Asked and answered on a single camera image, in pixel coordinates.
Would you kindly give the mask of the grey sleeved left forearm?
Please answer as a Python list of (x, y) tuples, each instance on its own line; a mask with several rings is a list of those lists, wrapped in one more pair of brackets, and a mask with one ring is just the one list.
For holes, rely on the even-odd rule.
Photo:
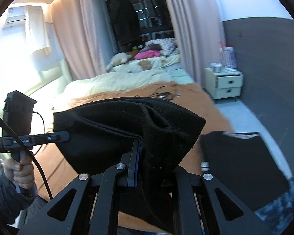
[(0, 175), (0, 222), (14, 224), (22, 210), (28, 208), (37, 197), (34, 183), (28, 195), (19, 194), (13, 183), (2, 172)]

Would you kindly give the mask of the person's left hand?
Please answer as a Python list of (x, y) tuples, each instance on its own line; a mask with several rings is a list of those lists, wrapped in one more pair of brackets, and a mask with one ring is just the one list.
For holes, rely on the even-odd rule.
[(5, 160), (3, 168), (8, 180), (16, 182), (21, 188), (30, 190), (35, 185), (34, 168), (28, 155), (20, 161), (12, 158)]

